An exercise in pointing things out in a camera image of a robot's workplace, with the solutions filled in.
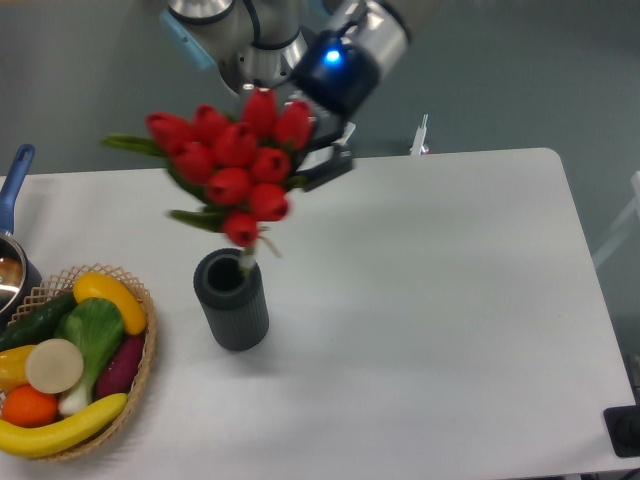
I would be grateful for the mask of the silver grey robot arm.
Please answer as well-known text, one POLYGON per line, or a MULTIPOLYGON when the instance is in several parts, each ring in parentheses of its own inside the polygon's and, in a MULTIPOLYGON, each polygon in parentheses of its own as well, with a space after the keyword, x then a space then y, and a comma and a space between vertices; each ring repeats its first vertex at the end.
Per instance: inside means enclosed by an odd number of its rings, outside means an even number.
POLYGON ((314 131, 295 173, 305 191, 354 167, 350 120, 406 51, 412 32, 389 1, 324 1, 319 32, 303 23, 304 1, 169 1, 159 15, 173 44, 199 68, 214 66, 246 104, 259 88, 276 102, 310 105, 314 131))

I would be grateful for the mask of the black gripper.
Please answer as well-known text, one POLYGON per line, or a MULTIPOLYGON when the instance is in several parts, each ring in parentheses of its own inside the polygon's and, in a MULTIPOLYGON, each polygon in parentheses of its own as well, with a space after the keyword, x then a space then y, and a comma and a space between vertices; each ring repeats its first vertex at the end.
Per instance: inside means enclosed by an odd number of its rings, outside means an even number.
MULTIPOLYGON (((327 111, 350 118, 375 89, 380 69, 360 45, 348 42, 339 31, 319 33, 291 74, 292 84, 327 111)), ((315 190, 354 168, 347 145, 334 143, 313 152, 318 164, 298 172, 304 192, 315 190)))

